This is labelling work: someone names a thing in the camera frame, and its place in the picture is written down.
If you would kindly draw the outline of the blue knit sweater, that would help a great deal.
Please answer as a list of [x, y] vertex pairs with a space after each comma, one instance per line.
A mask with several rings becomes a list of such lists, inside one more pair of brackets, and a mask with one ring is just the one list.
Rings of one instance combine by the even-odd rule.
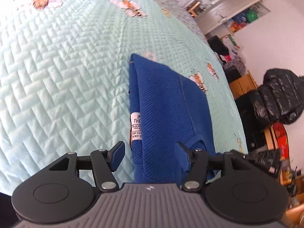
[[132, 54], [129, 99], [136, 183], [181, 184], [190, 170], [182, 146], [216, 155], [207, 97], [194, 81]]

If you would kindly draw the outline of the black puffer jacket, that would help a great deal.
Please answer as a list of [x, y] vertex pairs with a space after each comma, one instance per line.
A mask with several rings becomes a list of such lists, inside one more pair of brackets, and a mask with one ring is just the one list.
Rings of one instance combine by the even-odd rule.
[[265, 145], [263, 131], [275, 123], [290, 125], [303, 113], [303, 76], [291, 70], [266, 71], [263, 84], [236, 99], [247, 150]]

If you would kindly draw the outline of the wooden dresser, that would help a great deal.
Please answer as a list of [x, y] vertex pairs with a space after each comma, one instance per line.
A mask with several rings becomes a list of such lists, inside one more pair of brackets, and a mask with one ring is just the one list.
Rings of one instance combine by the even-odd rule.
[[247, 74], [238, 78], [237, 80], [229, 84], [230, 90], [232, 92], [234, 100], [238, 99], [242, 95], [258, 88], [257, 83], [255, 82], [250, 71], [247, 71]]

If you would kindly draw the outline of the mint quilted bee bedspread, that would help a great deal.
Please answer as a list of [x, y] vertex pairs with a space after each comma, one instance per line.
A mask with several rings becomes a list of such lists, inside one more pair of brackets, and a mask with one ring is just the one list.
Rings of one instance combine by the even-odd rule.
[[1, 193], [63, 154], [129, 140], [131, 54], [206, 90], [215, 150], [247, 152], [224, 70], [173, 0], [1, 0]]

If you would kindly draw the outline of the wooden chair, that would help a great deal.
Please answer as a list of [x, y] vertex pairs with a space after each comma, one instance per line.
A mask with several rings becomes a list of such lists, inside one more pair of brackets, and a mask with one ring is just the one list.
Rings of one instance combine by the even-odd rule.
[[194, 1], [187, 8], [187, 12], [193, 18], [197, 17], [200, 13], [204, 12], [205, 10], [206, 10], [205, 6], [200, 1]]

